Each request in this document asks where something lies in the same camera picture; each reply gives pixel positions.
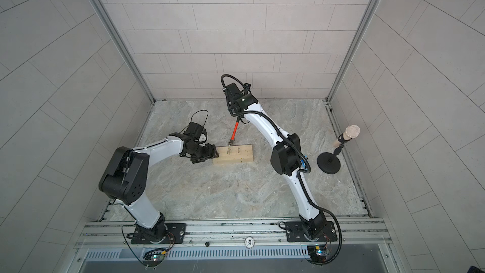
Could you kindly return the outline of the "red black claw hammer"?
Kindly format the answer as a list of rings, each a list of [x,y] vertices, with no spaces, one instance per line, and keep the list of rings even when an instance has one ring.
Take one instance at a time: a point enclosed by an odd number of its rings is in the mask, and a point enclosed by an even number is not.
[[[241,121],[241,118],[240,117],[237,117],[236,123],[234,125],[234,129],[233,129],[233,132],[232,132],[232,135],[231,135],[231,139],[230,139],[230,141],[228,143],[227,155],[229,155],[230,152],[231,152],[231,146],[233,145],[233,143],[235,141],[235,136],[236,136],[237,128],[239,126],[240,121]]]

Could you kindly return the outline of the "pale wooden block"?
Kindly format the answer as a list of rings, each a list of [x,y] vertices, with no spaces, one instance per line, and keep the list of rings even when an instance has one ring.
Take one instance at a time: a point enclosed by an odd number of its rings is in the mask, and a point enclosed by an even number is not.
[[[218,158],[212,159],[214,165],[237,164],[253,162],[252,145],[235,145],[232,147],[217,147]]]

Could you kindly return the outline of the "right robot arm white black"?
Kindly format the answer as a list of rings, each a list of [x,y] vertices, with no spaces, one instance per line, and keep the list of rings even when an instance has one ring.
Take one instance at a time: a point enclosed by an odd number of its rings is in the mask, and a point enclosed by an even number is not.
[[[304,173],[311,167],[301,152],[299,137],[281,129],[271,119],[258,100],[245,85],[240,90],[236,83],[223,85],[228,111],[232,116],[245,118],[265,137],[272,149],[270,163],[277,174],[282,175],[297,202],[303,232],[310,240],[323,236],[327,224],[325,213],[314,202],[307,188]]]

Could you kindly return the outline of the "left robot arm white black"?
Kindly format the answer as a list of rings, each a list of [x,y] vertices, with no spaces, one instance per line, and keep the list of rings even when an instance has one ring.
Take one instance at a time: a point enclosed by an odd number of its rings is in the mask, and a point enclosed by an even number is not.
[[[121,202],[136,220],[137,230],[148,241],[159,242],[166,232],[163,214],[155,209],[145,193],[148,171],[154,164],[175,155],[187,157],[193,164],[219,156],[215,145],[172,133],[144,147],[117,148],[99,182],[99,190]]]

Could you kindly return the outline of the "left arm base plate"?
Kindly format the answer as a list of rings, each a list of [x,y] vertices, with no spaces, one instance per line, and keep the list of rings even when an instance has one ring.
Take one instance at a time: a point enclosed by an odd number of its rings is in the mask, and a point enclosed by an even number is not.
[[[126,234],[126,238],[133,245],[182,244],[185,232],[184,223],[159,224],[151,230],[136,226],[133,233]]]

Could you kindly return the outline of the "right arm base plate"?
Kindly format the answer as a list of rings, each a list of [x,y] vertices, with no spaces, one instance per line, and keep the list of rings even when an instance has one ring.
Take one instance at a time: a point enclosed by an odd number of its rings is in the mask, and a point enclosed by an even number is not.
[[[323,225],[317,227],[307,222],[287,221],[279,222],[279,227],[285,230],[287,241],[290,243],[338,241],[337,228],[332,221],[327,221]]]

